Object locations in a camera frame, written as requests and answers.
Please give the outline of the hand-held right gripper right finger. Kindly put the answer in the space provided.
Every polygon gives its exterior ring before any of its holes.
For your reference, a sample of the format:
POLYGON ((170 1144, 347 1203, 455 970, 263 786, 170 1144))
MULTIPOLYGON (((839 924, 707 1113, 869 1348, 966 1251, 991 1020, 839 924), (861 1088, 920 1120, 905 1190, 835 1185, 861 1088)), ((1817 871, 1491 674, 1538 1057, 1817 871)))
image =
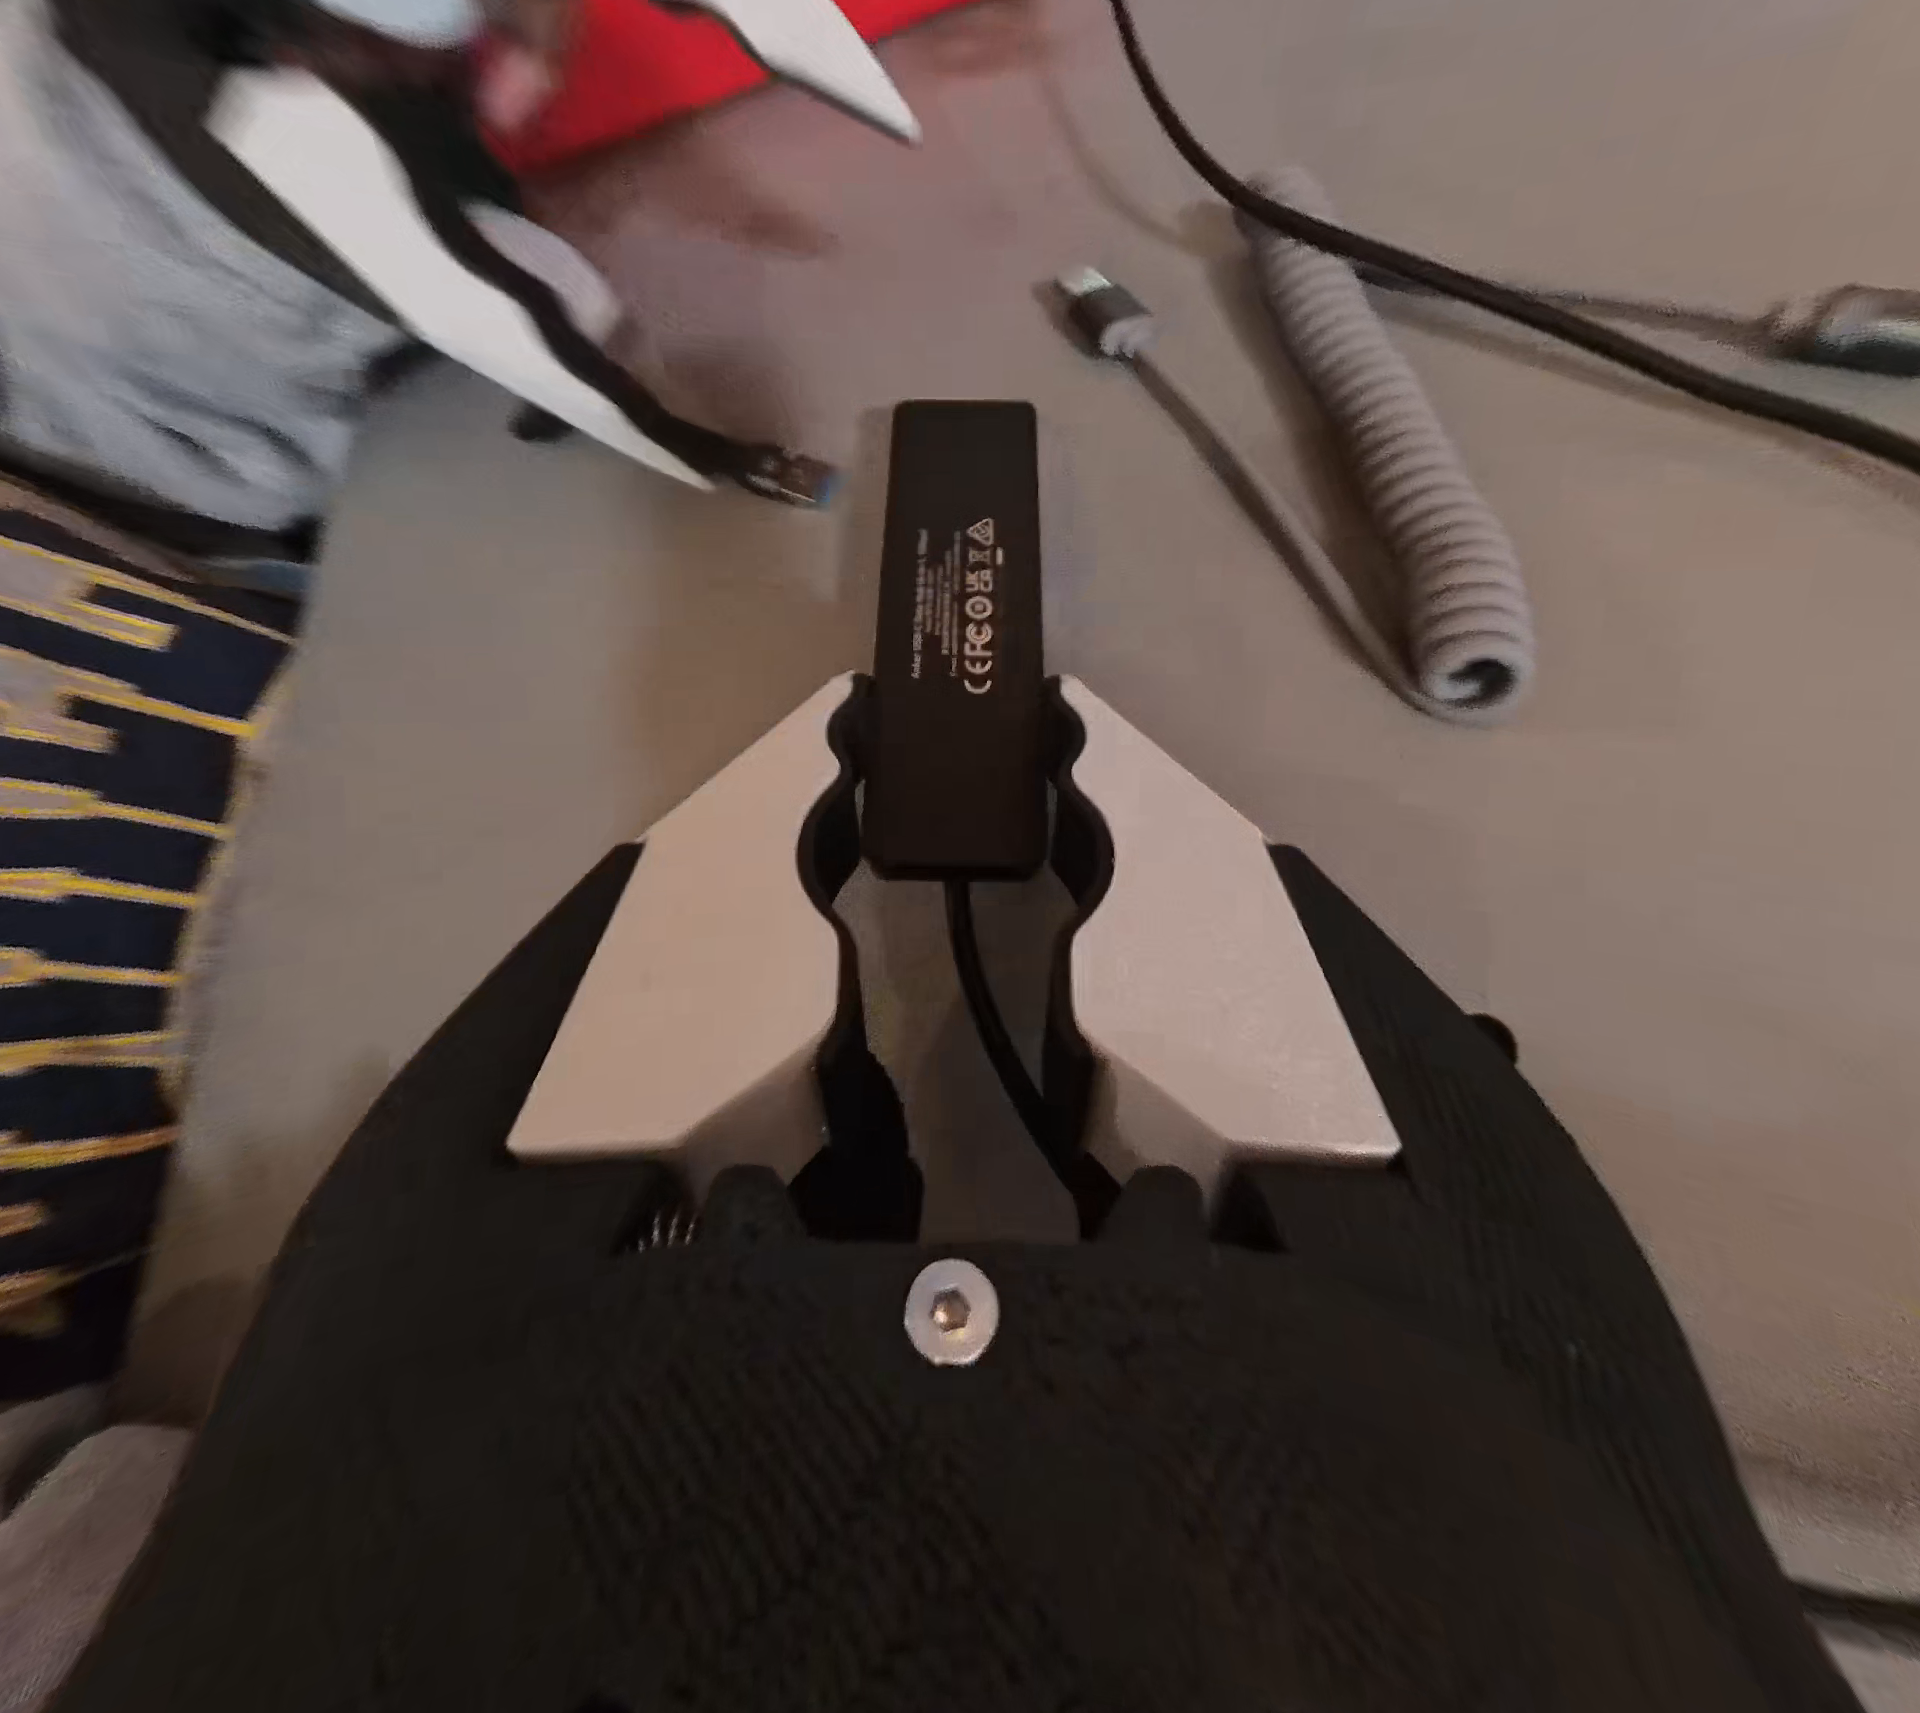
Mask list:
POLYGON ((1265 832, 1076 678, 1054 686, 1053 864, 1071 897, 1044 1086, 1117 1183, 1403 1157, 1265 832))

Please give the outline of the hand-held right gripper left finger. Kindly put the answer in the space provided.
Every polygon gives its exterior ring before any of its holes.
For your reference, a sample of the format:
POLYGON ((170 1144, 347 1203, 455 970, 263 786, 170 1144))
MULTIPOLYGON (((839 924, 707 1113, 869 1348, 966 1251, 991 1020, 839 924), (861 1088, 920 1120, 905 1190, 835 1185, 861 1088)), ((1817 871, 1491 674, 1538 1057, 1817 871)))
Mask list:
POLYGON ((506 1136, 521 1162, 663 1162, 699 1198, 779 1173, 828 1238, 914 1238, 923 1173, 839 899, 869 684, 828 678, 660 817, 506 1136))

